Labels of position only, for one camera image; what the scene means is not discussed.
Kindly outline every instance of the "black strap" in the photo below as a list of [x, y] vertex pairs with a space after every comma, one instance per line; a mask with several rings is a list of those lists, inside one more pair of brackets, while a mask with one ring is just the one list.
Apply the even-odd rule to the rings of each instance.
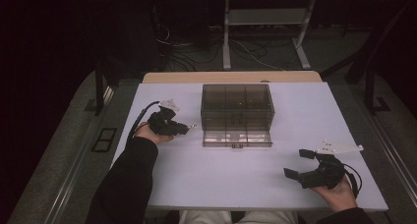
[[358, 197], [359, 190], [358, 190], [358, 183], [356, 182], [355, 176], [353, 174], [349, 173], [346, 169], [344, 169], [344, 172], [346, 173], [347, 177], [349, 178], [350, 185], [352, 186], [353, 195], [355, 196], [355, 198]]

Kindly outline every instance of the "person's left hand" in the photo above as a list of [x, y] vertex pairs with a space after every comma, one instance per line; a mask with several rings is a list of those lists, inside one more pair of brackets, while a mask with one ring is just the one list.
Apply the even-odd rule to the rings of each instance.
[[141, 137], [146, 138], [154, 142], [155, 144], [159, 144], [162, 142], [173, 140], [173, 136], [161, 136], [155, 134], [149, 127], [148, 123], [141, 123], [136, 130], [134, 137]]

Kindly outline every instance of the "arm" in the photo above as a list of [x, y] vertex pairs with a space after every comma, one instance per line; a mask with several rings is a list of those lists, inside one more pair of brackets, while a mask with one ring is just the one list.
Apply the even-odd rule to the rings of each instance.
[[318, 221], [318, 224], [373, 224], [374, 222], [358, 207], [355, 196], [346, 177], [333, 189], [327, 187], [312, 188], [326, 201], [334, 215]]
[[86, 223], [142, 223], [152, 190], [158, 143], [173, 137], [140, 127], [99, 185]]

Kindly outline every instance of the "wooden edge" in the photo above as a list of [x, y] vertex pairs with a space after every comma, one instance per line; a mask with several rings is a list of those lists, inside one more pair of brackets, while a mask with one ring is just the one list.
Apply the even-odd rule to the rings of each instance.
[[147, 73], [144, 84], [322, 83], [315, 71]]

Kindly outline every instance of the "black sleeve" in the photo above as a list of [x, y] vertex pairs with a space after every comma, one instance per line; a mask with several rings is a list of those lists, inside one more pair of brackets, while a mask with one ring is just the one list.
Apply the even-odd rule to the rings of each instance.
[[334, 215], [319, 220], [317, 224], [374, 224], [364, 209], [355, 207], [336, 212]]
[[86, 223], [142, 224], [156, 157], [152, 141], [133, 138], [95, 192]]

